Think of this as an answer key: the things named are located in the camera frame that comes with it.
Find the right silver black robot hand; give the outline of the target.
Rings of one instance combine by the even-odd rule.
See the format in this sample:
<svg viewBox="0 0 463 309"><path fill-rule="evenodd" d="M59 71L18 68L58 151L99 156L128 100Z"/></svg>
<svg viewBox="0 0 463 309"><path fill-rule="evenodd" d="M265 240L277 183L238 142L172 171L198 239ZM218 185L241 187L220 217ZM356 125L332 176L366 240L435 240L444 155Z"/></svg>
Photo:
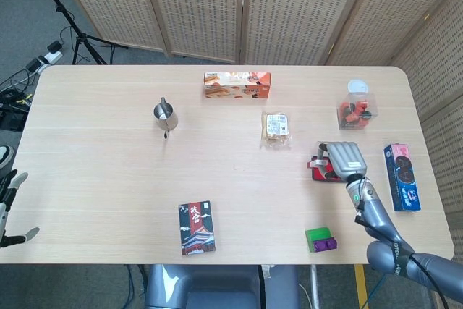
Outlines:
<svg viewBox="0 0 463 309"><path fill-rule="evenodd" d="M320 143L315 167L325 179L342 182L363 179L367 172L367 164L354 142Z"/></svg>

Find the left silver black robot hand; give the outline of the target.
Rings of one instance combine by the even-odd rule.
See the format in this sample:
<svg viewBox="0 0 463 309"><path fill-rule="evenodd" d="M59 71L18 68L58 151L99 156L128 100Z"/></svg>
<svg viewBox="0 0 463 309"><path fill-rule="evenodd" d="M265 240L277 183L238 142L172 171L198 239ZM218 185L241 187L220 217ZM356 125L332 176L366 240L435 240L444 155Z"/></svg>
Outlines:
<svg viewBox="0 0 463 309"><path fill-rule="evenodd" d="M6 225L9 212L21 184L27 179L28 173L17 174L14 169L6 176L1 178L1 248L13 245L24 244L33 239L40 231L39 227L34 227L22 235L7 236Z"/></svg>

